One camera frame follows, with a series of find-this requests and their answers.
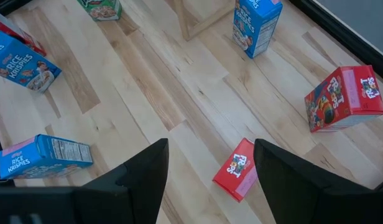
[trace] wood grain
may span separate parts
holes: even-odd
[[[184,0],[186,26],[228,2]],[[74,0],[32,1],[12,13],[63,74],[44,95],[0,77],[2,146],[47,133],[89,144],[94,160],[65,178],[16,185],[83,185],[168,138],[157,223],[275,223],[259,183],[237,203],[211,181],[245,137],[375,188],[383,181],[383,116],[312,134],[303,101],[336,67],[360,62],[282,2],[274,38],[254,59],[232,39],[233,15],[185,41],[172,0],[121,1],[121,19],[106,22],[92,21]]]

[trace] wooden furniture leg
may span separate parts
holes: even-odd
[[[178,20],[180,29],[182,30],[182,35],[185,40],[189,41],[198,35],[200,32],[208,28],[210,25],[214,24],[216,21],[220,20],[227,13],[233,11],[234,1],[230,1],[223,8],[216,11],[213,15],[206,18],[204,21],[199,22],[197,25],[192,27],[190,30],[187,26],[187,21],[185,17],[185,5],[183,0],[173,0],[175,3],[175,11],[178,14]]]

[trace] rice krispies box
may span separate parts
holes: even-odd
[[[10,20],[6,19],[0,14],[0,31],[3,31],[7,35],[17,39],[18,41],[26,44],[31,50],[34,50],[38,54],[46,56],[46,51],[42,45],[28,33],[24,32],[18,26],[13,24]]]
[[[121,17],[119,0],[78,0],[94,21],[118,20]]]
[[[43,134],[0,151],[1,179],[60,177],[92,164],[86,144]]]
[[[248,57],[267,49],[282,8],[279,0],[236,0],[233,39]]]
[[[43,56],[0,31],[0,76],[43,93],[60,72]]]
[[[257,179],[254,143],[244,138],[215,175],[213,182],[241,202]]]
[[[383,115],[371,65],[337,68],[305,97],[310,131],[337,131]]]

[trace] cereal box lying on floor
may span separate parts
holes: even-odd
[[[233,39],[248,57],[267,49],[282,8],[279,0],[236,0]]]
[[[121,17],[119,0],[78,0],[94,21],[118,20]]]
[[[0,31],[0,76],[43,93],[60,72],[43,56]]]
[[[244,138],[215,175],[213,182],[241,202],[257,179],[254,143]]]
[[[310,131],[337,131],[383,115],[371,65],[337,68],[305,97]]]
[[[3,15],[0,14],[0,31],[3,31],[7,35],[19,40],[23,44],[26,44],[31,50],[34,50],[38,54],[46,56],[45,49],[41,44],[28,33],[24,32],[18,26],[13,24],[10,20],[6,19]]]
[[[0,151],[1,179],[60,177],[92,164],[86,144],[43,134]]]

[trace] blue cereal box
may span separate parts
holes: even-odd
[[[60,177],[92,164],[86,144],[43,134],[0,151],[1,179]]]
[[[60,72],[43,56],[0,31],[0,76],[43,93]]]
[[[279,0],[236,0],[233,39],[248,57],[267,49],[282,8]]]

